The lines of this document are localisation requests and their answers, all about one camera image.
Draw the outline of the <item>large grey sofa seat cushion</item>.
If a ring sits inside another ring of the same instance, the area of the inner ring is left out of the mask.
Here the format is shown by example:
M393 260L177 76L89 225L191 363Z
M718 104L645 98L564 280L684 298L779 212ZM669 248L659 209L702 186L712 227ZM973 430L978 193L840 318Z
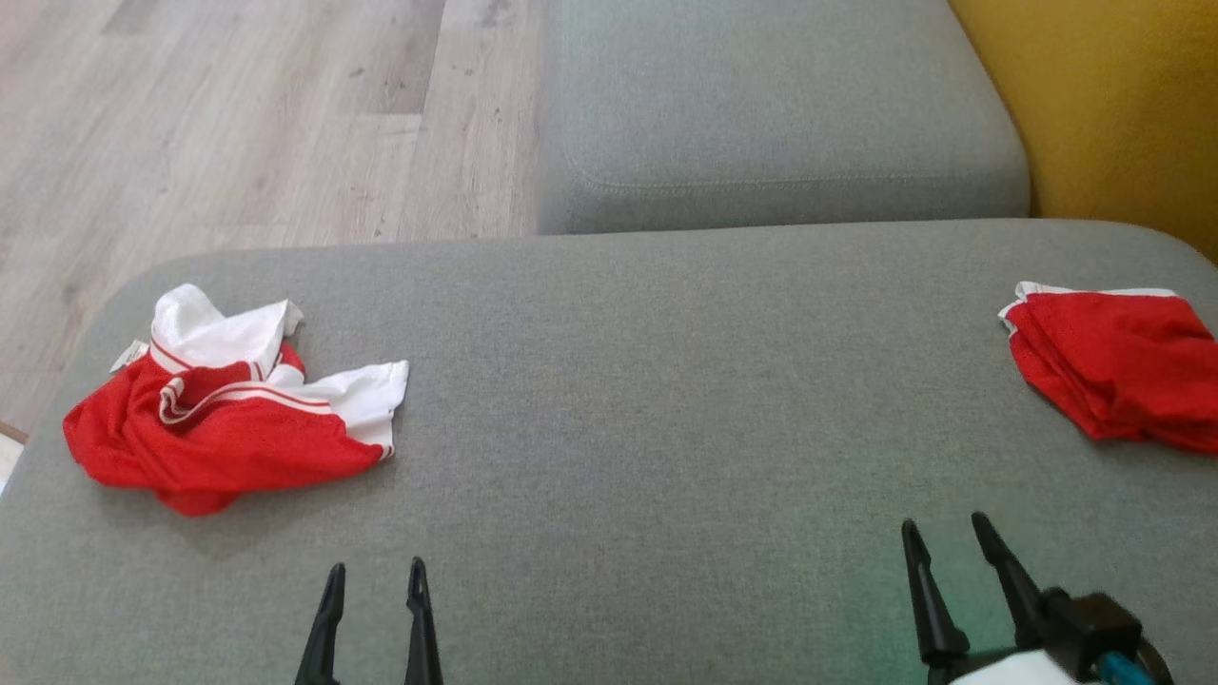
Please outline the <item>large grey sofa seat cushion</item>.
M1022 382L1019 282L1218 268L1117 223L784 225L213 254L105 303L0 496L0 685L290 685L333 564L336 672L402 685L413 557L445 681L924 685L911 518L974 650L1011 624L971 512L1218 685L1218 462L1096 445ZM95 484L61 421L195 284L290 299L311 373L409 360L395 460L186 518Z

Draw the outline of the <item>red jersey with white sleeves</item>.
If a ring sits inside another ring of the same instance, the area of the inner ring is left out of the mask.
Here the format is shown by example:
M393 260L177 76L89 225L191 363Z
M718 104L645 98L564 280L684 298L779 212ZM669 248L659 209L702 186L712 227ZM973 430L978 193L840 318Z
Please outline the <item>red jersey with white sleeves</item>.
M69 453L94 481L152 492L186 517L391 460L409 363L311 382L290 341L303 319L289 300L229 316L200 286L171 289L147 340L132 342L108 382L65 416Z

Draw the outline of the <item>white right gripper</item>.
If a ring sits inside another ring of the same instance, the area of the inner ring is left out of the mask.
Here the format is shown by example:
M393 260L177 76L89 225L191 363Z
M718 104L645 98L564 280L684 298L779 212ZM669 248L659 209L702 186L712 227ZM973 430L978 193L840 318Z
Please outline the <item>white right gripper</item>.
M932 572L931 551L912 519L900 529L907 581L914 605L914 626L922 663L927 665L927 685L1096 685L1096 676L1077 679L1040 648L1040 590L1030 574L1010 550L980 511L971 514L974 538L984 559L996 573L1009 605L1017 648L970 655L970 637L960 630L948 602L942 597Z

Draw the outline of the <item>plain red mesh garment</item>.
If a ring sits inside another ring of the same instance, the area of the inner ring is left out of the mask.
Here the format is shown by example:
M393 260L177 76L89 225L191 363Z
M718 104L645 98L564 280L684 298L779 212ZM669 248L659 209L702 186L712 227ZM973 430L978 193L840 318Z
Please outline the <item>plain red mesh garment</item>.
M999 318L1027 385L1086 438L1218 460L1218 338L1177 293L1019 282Z

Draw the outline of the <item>small grey sofa cushion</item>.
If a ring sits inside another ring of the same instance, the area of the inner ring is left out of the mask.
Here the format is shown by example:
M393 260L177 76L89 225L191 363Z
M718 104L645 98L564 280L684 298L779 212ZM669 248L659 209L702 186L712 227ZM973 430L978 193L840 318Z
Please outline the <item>small grey sofa cushion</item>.
M540 233L1030 216L949 0L549 0Z

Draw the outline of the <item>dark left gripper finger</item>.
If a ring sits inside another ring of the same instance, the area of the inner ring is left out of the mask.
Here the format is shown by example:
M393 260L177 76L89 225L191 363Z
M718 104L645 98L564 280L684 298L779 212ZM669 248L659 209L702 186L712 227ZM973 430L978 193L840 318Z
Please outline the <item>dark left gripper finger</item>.
M334 662L339 624L343 618L343 590L346 566L336 563L326 577L294 685L341 685L334 674Z
M407 608L412 623L404 685L445 685L428 570L421 557L410 562Z

